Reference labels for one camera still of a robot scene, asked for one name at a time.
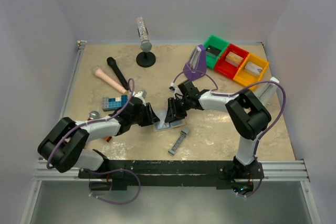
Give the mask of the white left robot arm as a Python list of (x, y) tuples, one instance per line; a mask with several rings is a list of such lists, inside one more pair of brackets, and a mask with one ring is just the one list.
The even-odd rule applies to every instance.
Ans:
[(83, 122), (62, 118), (42, 140), (37, 152), (47, 160), (47, 168), (64, 173), (80, 160), (87, 142), (121, 135), (134, 124), (144, 127), (159, 121), (149, 102), (131, 97), (122, 108), (104, 118)]

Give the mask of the beige card holder wallet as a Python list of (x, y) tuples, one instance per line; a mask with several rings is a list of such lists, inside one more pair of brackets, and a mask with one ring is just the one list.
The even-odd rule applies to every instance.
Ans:
[(155, 114), (159, 118), (159, 121), (153, 124), (153, 131), (155, 132), (169, 130), (169, 129), (180, 127), (186, 124), (185, 119), (177, 120), (171, 123), (165, 123), (167, 110), (157, 111), (155, 112)]

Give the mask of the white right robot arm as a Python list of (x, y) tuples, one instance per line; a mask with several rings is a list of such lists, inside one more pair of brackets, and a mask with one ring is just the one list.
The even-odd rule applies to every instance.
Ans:
[(257, 137), (263, 133), (271, 115), (260, 100), (249, 89), (240, 94), (212, 93), (198, 90), (193, 82), (186, 80), (175, 88), (174, 97), (167, 100), (166, 123), (172, 123), (187, 116), (187, 111), (215, 110), (228, 113), (240, 135), (234, 172), (240, 178), (252, 173), (255, 161)]

